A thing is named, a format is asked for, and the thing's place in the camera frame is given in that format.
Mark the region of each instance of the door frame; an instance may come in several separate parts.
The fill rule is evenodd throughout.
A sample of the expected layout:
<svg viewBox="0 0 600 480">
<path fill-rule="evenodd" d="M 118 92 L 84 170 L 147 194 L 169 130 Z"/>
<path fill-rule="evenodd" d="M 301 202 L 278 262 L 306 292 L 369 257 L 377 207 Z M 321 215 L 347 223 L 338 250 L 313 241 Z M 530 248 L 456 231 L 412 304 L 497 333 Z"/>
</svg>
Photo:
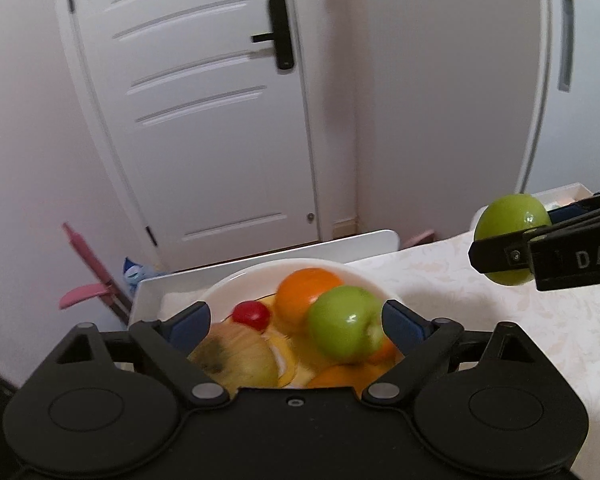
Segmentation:
<svg viewBox="0 0 600 480">
<path fill-rule="evenodd" d="M 160 251 L 154 246 L 150 236 L 146 231 L 148 223 L 142 216 L 142 211 L 136 198 L 131 191 L 122 165 L 118 160 L 116 151 L 113 147 L 106 122 L 96 99 L 93 84 L 86 67 L 84 54 L 81 48 L 81 40 L 76 27 L 75 17 L 69 12 L 67 0 L 54 0 L 56 4 L 56 15 L 58 16 L 58 25 L 64 55 L 69 65 L 69 72 L 74 82 L 74 88 L 82 109 L 82 114 L 87 123 L 91 139 L 95 144 L 100 160 L 102 161 L 107 176 L 113 185 L 114 191 L 123 210 L 129 218 L 131 225 L 136 232 L 140 247 L 150 263 L 161 269 L 168 269 L 169 266 L 160 256 Z M 300 70 L 300 79 L 302 82 L 302 95 L 304 97 L 304 110 L 306 117 L 307 140 L 310 150 L 310 161 L 312 177 L 314 182 L 315 197 L 315 215 L 318 222 L 318 236 L 320 241 L 326 242 L 333 239 L 333 218 L 330 204 L 330 167 L 329 153 L 326 138 L 326 126 L 317 106 L 309 106 L 310 100 L 307 93 L 315 86 L 315 82 L 308 80 L 307 72 L 303 70 L 303 61 L 305 58 L 322 56 L 320 51 L 314 52 L 309 47 L 303 48 L 298 37 L 298 17 L 296 16 L 296 6 L 294 0 L 289 0 L 289 16 L 292 21 L 292 35 L 296 52 L 298 53 L 298 67 Z"/>
<path fill-rule="evenodd" d="M 552 10 L 551 0 L 540 0 L 540 54 L 538 63 L 538 83 L 532 113 L 529 134 L 526 140 L 525 153 L 520 165 L 520 174 L 516 182 L 514 193 L 526 192 L 526 184 L 531 174 L 531 168 L 536 157 L 536 148 L 540 138 L 540 131 L 544 122 L 544 107 L 546 105 L 549 71 L 551 69 L 551 43 L 552 43 Z"/>
</svg>

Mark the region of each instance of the wardrobe handle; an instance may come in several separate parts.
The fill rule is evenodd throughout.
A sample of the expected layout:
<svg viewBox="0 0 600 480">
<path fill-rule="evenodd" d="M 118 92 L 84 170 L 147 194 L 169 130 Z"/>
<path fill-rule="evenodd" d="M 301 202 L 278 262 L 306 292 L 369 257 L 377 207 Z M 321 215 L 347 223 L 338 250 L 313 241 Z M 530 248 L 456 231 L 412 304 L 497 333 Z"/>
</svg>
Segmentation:
<svg viewBox="0 0 600 480">
<path fill-rule="evenodd" d="M 558 90 L 562 92 L 571 90 L 574 14 L 573 0 L 562 0 L 562 47 L 560 52 L 560 79 L 558 79 Z"/>
<path fill-rule="evenodd" d="M 291 42 L 286 0 L 269 0 L 268 7 L 272 32 L 252 36 L 251 42 L 273 41 L 273 47 L 276 51 L 276 65 L 280 70 L 291 70 L 296 66 L 296 60 L 294 59 L 294 48 Z"/>
</svg>

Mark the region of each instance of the black lever handle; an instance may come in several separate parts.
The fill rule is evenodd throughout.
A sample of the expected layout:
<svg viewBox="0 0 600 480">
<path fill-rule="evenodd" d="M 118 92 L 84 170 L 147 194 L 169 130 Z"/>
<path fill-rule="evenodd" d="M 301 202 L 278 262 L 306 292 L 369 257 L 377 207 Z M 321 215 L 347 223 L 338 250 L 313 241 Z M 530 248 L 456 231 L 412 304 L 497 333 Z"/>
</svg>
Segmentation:
<svg viewBox="0 0 600 480">
<path fill-rule="evenodd" d="M 272 32 L 252 36 L 251 42 L 273 41 L 273 47 L 276 51 L 276 65 L 280 70 L 291 70 L 296 66 L 296 60 L 294 59 L 294 48 L 291 42 L 286 0 L 269 0 L 269 21 Z"/>
</svg>

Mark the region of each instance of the orange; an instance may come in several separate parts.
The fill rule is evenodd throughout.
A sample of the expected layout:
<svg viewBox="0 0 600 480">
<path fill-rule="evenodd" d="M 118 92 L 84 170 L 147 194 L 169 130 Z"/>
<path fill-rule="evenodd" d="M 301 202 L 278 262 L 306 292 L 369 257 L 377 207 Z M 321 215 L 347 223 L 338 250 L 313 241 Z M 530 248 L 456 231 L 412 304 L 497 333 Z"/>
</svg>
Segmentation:
<svg viewBox="0 0 600 480">
<path fill-rule="evenodd" d="M 288 275 L 276 292 L 273 311 L 287 333 L 303 332 L 309 308 L 318 297 L 342 285 L 342 280 L 324 269 L 310 267 Z"/>
<path fill-rule="evenodd" d="M 382 346 L 376 350 L 376 352 L 371 354 L 366 360 L 367 362 L 375 365 L 389 360 L 394 361 L 396 351 L 397 348 L 395 345 L 387 336 L 384 336 L 384 340 L 382 340 Z"/>
<path fill-rule="evenodd" d="M 358 396 L 361 396 L 362 390 L 378 377 L 387 373 L 390 368 L 391 365 L 381 366 L 368 363 L 330 366 L 311 379 L 306 387 L 337 388 L 340 386 L 351 386 L 355 389 Z"/>
</svg>

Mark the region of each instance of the white box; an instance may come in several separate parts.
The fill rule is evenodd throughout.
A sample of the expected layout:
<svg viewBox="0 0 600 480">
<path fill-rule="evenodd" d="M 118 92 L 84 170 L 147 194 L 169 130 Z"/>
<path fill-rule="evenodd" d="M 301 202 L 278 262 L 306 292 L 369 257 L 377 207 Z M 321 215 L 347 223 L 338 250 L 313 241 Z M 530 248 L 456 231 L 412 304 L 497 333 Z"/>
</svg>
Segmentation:
<svg viewBox="0 0 600 480">
<path fill-rule="evenodd" d="M 534 196 L 542 202 L 542 205 L 544 205 L 544 208 L 547 211 L 557 209 L 563 205 L 569 205 L 592 195 L 593 193 L 579 182 L 569 184 L 568 186 L 556 187 L 555 189 L 549 189 L 547 191 L 541 191 L 540 193 L 534 193 Z M 481 207 L 475 213 L 471 220 L 471 231 L 478 225 L 478 220 L 485 209 L 487 209 L 487 206 Z"/>
<path fill-rule="evenodd" d="M 161 319 L 160 310 L 165 298 L 169 305 L 165 308 L 167 315 L 163 317 L 167 319 L 195 303 L 203 292 L 223 278 L 238 270 L 262 262 L 284 258 L 320 258 L 348 264 L 380 254 L 393 253 L 399 247 L 400 238 L 397 233 L 382 230 L 277 253 L 244 258 L 225 264 L 202 267 L 201 269 L 183 270 L 167 276 L 158 276 L 140 282 L 131 310 L 129 324 L 140 320 Z"/>
</svg>

